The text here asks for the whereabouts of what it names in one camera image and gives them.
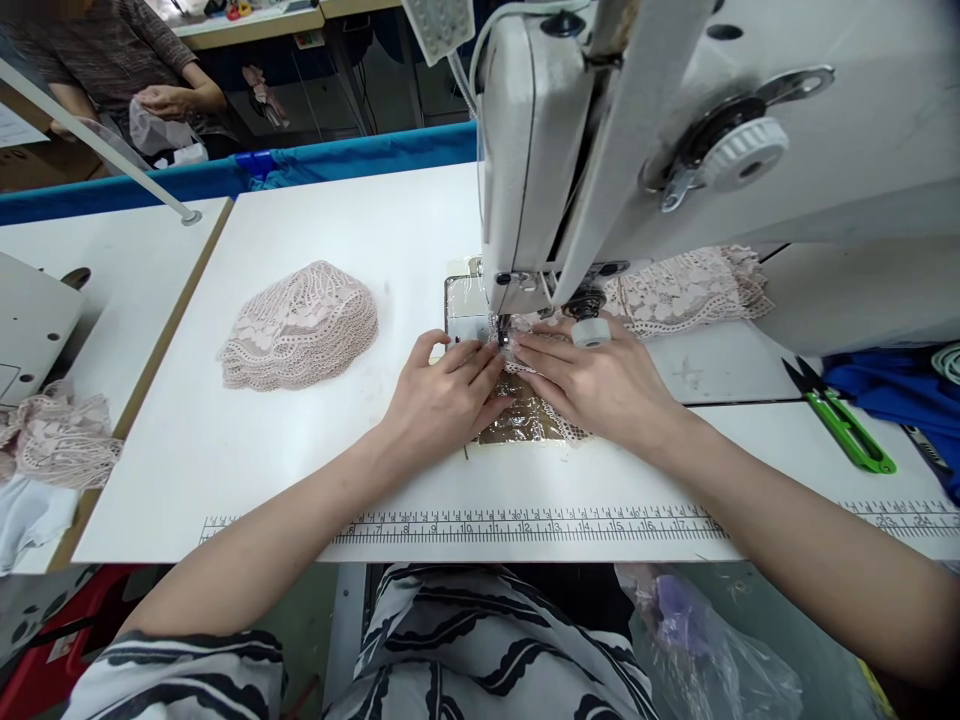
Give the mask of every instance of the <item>blue cloth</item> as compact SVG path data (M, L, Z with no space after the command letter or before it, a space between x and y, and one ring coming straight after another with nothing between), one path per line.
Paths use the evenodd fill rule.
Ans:
M934 371L933 351L836 355L824 361L828 370L823 379L874 417L919 428L954 470L953 483L960 491L960 386Z
M274 150L277 169L264 181L251 180L252 190L384 175L477 159L477 123L406 130Z
M249 175L232 158L147 173L177 200L236 198L249 190ZM18 225L77 215L159 205L153 195L126 177L0 194L0 225Z
M456 165L477 159L476 122L408 130L372 137L271 151L276 169L262 177L269 163L241 167L237 156L154 170L149 175L183 202L307 183L382 175ZM0 225L52 220L159 205L128 177L106 178L40 190L0 194Z

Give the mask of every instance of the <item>green thread snips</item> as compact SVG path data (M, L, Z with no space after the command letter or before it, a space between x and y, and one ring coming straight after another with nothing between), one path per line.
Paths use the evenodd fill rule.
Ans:
M787 369L793 384L803 394L804 399L850 461L867 472L882 475L895 473L896 464L870 437L870 433L863 429L850 409L840 402L840 396L828 388L817 371L799 356L797 356L797 365L800 367L799 372L786 360L783 361L783 366Z

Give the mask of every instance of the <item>hand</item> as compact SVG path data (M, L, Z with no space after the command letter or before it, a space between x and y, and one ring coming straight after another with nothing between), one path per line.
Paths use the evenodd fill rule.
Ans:
M76 142L77 136L67 130L59 120L50 121L50 132L56 133L67 142Z
M151 85L134 98L151 115L163 120L182 120L190 111L190 90L170 85Z
M377 428L412 474L472 441L513 403L510 397L490 397L503 369L496 343L461 342L430 365L433 346L449 342L442 330L417 339Z
M570 339L570 318L518 334L515 355L540 373L519 375L573 424L652 460L676 444L696 416L670 395L647 349L609 313L601 314L613 339L589 350L545 337Z

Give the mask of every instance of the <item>person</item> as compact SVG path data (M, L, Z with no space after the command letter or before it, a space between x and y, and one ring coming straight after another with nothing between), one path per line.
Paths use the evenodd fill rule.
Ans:
M919 686L951 677L958 581L681 406L644 346L610 322L612 341L590 350L550 337L569 338L570 321L519 335L517 355L539 373L523 378L569 421L671 475L861 658ZM242 631L342 527L511 402L490 398L503 368L495 345L461 342L430 365L433 346L449 342L422 335L379 424L174 567L80 679L64 718L277 717L280 648ZM627 637L574 622L565 599L502 566L391 566L355 680L325 716L655 717Z
M220 87L144 0L84 0L84 8L75 19L0 23L63 107L95 122L99 108L132 145L130 101L136 97L147 112L188 123L211 160L243 149L224 116ZM69 135L59 123L52 129Z

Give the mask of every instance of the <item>printed ruler markings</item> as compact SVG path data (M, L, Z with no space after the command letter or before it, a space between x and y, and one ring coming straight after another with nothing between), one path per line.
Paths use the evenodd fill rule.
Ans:
M898 538L960 539L960 509L937 500L845 501L842 508ZM200 542L237 515L208 516ZM415 510L365 513L335 545L725 540L699 505Z

